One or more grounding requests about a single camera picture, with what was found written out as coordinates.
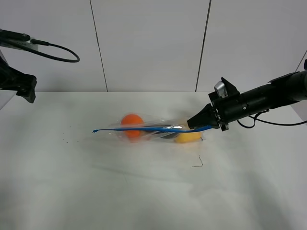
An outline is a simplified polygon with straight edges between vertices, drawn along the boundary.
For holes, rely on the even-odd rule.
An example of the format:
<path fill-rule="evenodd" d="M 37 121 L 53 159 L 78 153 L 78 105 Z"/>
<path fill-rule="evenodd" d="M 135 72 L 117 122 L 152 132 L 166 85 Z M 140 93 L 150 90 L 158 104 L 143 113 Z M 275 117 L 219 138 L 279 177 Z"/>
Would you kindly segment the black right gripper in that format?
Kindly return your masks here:
<path fill-rule="evenodd" d="M 227 89 L 228 96 L 225 98 L 218 97 L 213 91 L 209 94 L 211 104 L 207 104 L 199 113 L 187 121 L 189 127 L 194 129 L 221 129 L 226 131 L 229 129 L 229 118 L 226 117 L 226 112 L 230 110 L 231 100 L 237 99 L 240 92 L 237 88 L 225 78 L 221 80 Z"/>

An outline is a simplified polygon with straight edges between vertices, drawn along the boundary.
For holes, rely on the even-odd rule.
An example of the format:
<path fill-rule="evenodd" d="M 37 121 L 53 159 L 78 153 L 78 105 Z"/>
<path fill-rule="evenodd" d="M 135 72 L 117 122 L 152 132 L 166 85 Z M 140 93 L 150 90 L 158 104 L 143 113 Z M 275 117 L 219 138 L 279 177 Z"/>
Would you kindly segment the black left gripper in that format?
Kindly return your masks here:
<path fill-rule="evenodd" d="M 37 79 L 34 75 L 24 74 L 10 67 L 0 58 L 0 89 L 17 91 L 16 95 L 33 104 L 36 98 L 35 87 Z"/>

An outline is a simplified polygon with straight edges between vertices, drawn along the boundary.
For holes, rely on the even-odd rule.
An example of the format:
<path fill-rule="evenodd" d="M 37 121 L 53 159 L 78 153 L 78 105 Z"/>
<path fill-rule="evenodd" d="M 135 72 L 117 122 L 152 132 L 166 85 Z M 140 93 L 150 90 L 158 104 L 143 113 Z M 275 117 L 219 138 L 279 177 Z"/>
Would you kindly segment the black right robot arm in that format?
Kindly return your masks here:
<path fill-rule="evenodd" d="M 257 121 L 262 113 L 306 100 L 307 71 L 286 74 L 244 93 L 222 78 L 209 98 L 211 102 L 187 121 L 190 129 L 211 127 L 226 131 L 231 122 L 245 117 Z"/>

